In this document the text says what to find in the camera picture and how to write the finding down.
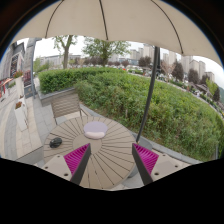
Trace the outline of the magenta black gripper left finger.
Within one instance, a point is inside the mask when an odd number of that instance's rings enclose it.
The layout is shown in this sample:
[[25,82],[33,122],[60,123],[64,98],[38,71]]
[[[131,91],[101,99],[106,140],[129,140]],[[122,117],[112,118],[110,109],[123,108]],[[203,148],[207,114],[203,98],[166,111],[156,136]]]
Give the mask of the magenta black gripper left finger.
[[86,144],[65,156],[55,155],[42,169],[79,185],[90,155],[91,144]]

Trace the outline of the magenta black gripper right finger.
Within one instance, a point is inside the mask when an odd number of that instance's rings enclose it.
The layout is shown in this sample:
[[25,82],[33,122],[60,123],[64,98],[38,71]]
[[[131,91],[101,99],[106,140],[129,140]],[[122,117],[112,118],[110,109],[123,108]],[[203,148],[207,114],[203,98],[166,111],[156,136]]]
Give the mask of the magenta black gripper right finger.
[[167,154],[158,155],[138,144],[132,144],[132,155],[144,185],[178,171],[181,165]]

